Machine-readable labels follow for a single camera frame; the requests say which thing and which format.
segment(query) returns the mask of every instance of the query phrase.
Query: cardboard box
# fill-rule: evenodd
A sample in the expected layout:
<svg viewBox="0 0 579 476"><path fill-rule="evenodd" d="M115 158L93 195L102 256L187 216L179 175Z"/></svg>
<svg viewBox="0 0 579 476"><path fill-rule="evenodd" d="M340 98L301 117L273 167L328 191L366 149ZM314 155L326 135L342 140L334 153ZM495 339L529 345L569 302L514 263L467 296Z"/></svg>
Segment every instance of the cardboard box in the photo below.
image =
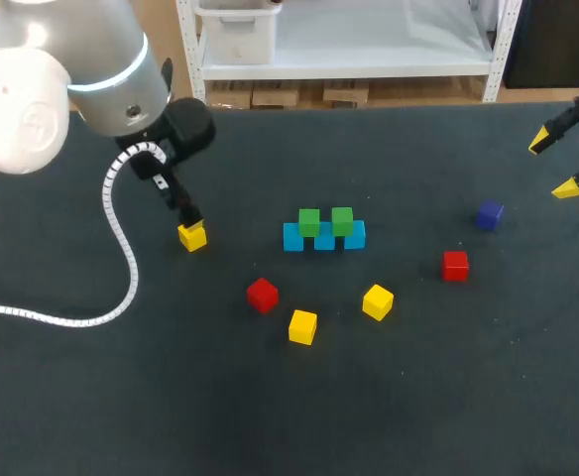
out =
<svg viewBox="0 0 579 476"><path fill-rule="evenodd" d="M325 81L323 101L353 103L365 107L369 102L369 81L366 79L329 79Z"/></svg>
<svg viewBox="0 0 579 476"><path fill-rule="evenodd" d="M206 92L206 101L211 107L250 109L252 82L213 81Z"/></svg>
<svg viewBox="0 0 579 476"><path fill-rule="evenodd" d="M252 105L296 107L299 97L298 81L260 81L254 86Z"/></svg>

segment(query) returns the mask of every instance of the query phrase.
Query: blue block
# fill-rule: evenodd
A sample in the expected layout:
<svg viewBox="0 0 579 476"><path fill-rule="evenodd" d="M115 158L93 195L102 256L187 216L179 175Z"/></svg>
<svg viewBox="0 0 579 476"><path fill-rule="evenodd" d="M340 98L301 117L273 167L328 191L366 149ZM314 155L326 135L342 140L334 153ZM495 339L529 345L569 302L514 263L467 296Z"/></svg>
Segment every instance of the blue block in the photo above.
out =
<svg viewBox="0 0 579 476"><path fill-rule="evenodd" d="M298 223L283 224L283 249L285 251L303 251L304 239L298 233Z"/></svg>
<svg viewBox="0 0 579 476"><path fill-rule="evenodd" d="M345 237L345 250L363 250L367 242L364 220L354 220L353 235Z"/></svg>
<svg viewBox="0 0 579 476"><path fill-rule="evenodd" d="M330 221L320 222L320 235L313 239L313 249L316 251L333 251L336 249L336 237L333 236L333 226Z"/></svg>
<svg viewBox="0 0 579 476"><path fill-rule="evenodd" d="M504 213L504 206L495 201L486 201L479 208L475 223L486 231L495 231Z"/></svg>

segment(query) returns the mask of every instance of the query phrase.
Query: white shelf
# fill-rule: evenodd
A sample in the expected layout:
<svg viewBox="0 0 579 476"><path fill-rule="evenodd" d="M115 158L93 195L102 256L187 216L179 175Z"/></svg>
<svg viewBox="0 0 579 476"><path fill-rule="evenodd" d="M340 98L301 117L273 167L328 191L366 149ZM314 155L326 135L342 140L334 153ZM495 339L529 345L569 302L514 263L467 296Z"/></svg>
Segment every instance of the white shelf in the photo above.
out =
<svg viewBox="0 0 579 476"><path fill-rule="evenodd" d="M467 0L288 0L271 64L215 64L206 80L486 75L492 52Z"/></svg>

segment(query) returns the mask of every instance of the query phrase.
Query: red block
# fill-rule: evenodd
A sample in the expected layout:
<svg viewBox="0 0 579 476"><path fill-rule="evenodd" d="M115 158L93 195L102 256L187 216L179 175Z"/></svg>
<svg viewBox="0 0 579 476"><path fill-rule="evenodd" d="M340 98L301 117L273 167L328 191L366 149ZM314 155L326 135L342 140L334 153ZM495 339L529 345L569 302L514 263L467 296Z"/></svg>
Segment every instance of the red block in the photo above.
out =
<svg viewBox="0 0 579 476"><path fill-rule="evenodd" d="M248 302L265 314L279 303L279 290L265 278L260 278L248 288Z"/></svg>
<svg viewBox="0 0 579 476"><path fill-rule="evenodd" d="M444 281L468 281L468 255L465 251L446 251L444 253L443 276Z"/></svg>

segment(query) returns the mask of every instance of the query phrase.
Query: dark blue block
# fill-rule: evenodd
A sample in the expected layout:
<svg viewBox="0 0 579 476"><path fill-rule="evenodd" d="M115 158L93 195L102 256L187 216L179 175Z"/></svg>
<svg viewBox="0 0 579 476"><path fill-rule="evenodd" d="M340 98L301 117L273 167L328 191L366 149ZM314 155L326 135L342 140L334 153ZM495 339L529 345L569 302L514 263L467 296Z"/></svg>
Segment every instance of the dark blue block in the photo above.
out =
<svg viewBox="0 0 579 476"><path fill-rule="evenodd" d="M504 213L504 206L495 201L486 201L479 208L475 223L486 231L495 231Z"/></svg>

